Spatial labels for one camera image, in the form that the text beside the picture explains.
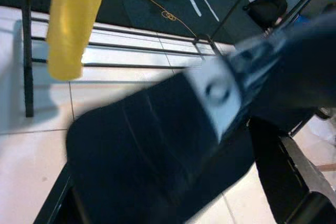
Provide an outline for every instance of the yellow cord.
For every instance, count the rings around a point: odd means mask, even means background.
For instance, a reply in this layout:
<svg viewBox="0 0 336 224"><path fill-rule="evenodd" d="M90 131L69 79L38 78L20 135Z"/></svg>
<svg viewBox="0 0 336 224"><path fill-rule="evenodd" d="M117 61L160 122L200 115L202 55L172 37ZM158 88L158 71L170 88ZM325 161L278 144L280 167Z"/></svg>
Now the yellow cord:
<svg viewBox="0 0 336 224"><path fill-rule="evenodd" d="M168 12L163 6L161 6L160 4L158 4L156 1L154 1L154 0L149 0L149 1L151 1L153 4L155 4L156 6L158 6L159 8L161 8L163 10L161 12L161 15L164 18L167 18L167 19L169 19L171 21L176 21L176 20L179 21L182 25L185 26L185 28L187 28L196 37L196 34L182 20L180 20L179 18L177 18L171 12Z"/></svg>

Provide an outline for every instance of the yellow cloth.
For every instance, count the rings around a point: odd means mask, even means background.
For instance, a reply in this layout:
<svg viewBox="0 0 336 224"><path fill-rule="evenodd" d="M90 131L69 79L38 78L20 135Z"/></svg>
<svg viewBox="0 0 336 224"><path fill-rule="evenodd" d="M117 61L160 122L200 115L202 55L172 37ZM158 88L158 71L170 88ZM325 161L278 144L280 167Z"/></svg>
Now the yellow cloth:
<svg viewBox="0 0 336 224"><path fill-rule="evenodd" d="M51 0L48 70L58 80L81 76L86 48L101 0Z"/></svg>

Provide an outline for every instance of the metal rack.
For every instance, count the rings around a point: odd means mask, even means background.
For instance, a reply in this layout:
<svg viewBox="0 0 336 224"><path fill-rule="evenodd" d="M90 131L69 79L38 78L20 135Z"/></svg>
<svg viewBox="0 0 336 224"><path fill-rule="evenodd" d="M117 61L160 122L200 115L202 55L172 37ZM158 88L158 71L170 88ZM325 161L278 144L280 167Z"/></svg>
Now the metal rack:
<svg viewBox="0 0 336 224"><path fill-rule="evenodd" d="M185 55L190 57L201 57L204 59L204 56L215 56L221 55L218 50L216 44L213 39L215 35L220 31L220 29L224 26L226 21L232 12L236 9L241 0L237 0L234 6L230 9L227 15L224 17L223 21L220 25L215 29L211 36L208 35L198 35L195 38L187 39L187 38L176 38L166 35L156 35L156 34L147 34L140 31L125 31L120 29L113 28L105 28L94 26L95 30L102 30L108 32L118 32L124 34L132 34L132 35L140 35L147 37L154 37L158 39L169 39L169 40L177 40L177 41L187 41L191 42L196 48L197 52L187 52L180 50L168 50L168 49L159 49L159 48L148 48L148 47L138 47L138 46L126 46L126 45L116 45L116 44L106 44L106 43L97 43L90 42L89 46L99 46L105 48L119 48L119 49L129 49L129 50L137 50L137 51L146 51L146 52L161 52L167 54L177 54L177 55ZM34 82L33 82L33 62L47 63L45 59L33 58L31 51L31 43L32 40L44 41L44 37L36 37L32 36L31 24L32 21L35 22L43 22L48 23L49 20L41 19L41 18L32 18L31 17L31 0L23 0L22 4L22 20L23 20L23 44L24 44L24 94L25 94L25 109L26 109L26 117L34 116ZM197 44L205 44L210 45L214 54L204 54L202 53ZM174 66L158 66L158 65L125 65L125 64L110 64L110 63L84 63L83 67L107 67L107 68L142 68L142 69L182 69L184 67L174 67Z"/></svg>

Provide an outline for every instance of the white tile floor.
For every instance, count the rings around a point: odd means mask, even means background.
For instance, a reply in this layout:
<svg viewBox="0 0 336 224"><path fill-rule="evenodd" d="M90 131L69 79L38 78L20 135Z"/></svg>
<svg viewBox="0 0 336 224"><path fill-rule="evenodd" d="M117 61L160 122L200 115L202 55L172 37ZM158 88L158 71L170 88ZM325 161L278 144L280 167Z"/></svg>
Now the white tile floor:
<svg viewBox="0 0 336 224"><path fill-rule="evenodd" d="M48 17L38 13L33 16ZM81 78L58 82L49 77L46 65L34 63L35 116L27 119L24 116L20 20L19 10L0 7L0 223L13 224L33 223L66 161L64 136L74 118L90 108L122 99L174 74L172 70L84 68ZM33 35L45 36L46 29L46 25L33 23ZM195 51L189 42L162 41L153 37L104 32L92 35L91 39ZM218 45L223 52L234 50L231 45ZM47 50L46 43L34 42L34 57L46 58ZM189 66L198 65L200 58L90 47L83 62ZM189 223L275 223L255 166Z"/></svg>

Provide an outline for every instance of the black bag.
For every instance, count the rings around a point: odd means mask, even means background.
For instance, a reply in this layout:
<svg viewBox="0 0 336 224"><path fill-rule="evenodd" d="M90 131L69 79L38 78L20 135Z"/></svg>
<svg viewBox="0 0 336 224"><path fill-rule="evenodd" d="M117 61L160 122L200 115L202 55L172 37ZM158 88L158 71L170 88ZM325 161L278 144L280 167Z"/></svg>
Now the black bag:
<svg viewBox="0 0 336 224"><path fill-rule="evenodd" d="M273 27L287 10L286 0L254 0L243 10L264 30Z"/></svg>

